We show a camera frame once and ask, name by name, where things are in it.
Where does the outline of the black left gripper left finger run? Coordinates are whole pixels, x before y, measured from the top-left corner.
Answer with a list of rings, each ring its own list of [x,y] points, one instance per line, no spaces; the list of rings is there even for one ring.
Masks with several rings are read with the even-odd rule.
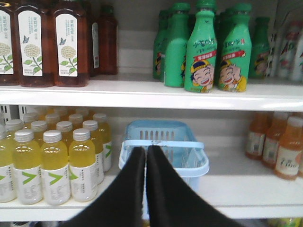
[[[109,187],[62,227],[142,227],[145,152],[135,147]]]

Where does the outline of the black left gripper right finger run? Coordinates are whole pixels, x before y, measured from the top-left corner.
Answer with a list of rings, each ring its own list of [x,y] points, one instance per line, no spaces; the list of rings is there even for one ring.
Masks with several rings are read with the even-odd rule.
[[[199,197],[177,174],[159,146],[147,151],[146,193],[152,227],[239,227]]]

